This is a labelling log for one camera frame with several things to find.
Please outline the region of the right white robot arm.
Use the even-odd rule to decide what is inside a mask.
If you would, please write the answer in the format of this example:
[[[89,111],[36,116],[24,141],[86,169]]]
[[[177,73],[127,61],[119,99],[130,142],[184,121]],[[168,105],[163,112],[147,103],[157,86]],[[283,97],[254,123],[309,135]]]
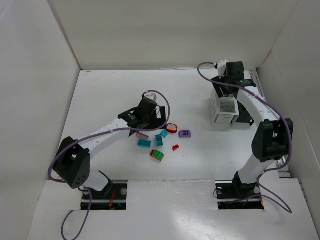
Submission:
[[[241,61],[222,59],[215,68],[218,76],[213,78],[213,86],[218,96],[234,97],[257,126],[251,143],[252,155],[247,163],[235,173],[231,182],[215,183],[218,199],[244,199],[259,194],[258,177],[276,160],[288,155],[294,124],[289,118],[282,120],[264,104],[255,82],[245,78]]]

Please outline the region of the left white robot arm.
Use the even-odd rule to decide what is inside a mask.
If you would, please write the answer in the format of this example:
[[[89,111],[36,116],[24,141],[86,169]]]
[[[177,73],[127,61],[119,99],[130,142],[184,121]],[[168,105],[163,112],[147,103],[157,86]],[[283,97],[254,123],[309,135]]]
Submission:
[[[72,189],[83,187],[107,195],[113,186],[112,180],[101,171],[91,170],[91,161],[101,151],[119,140],[142,130],[154,130],[163,126],[166,118],[157,117],[157,96],[149,93],[139,105],[117,116],[108,125],[82,138],[65,138],[51,166],[61,180]]]

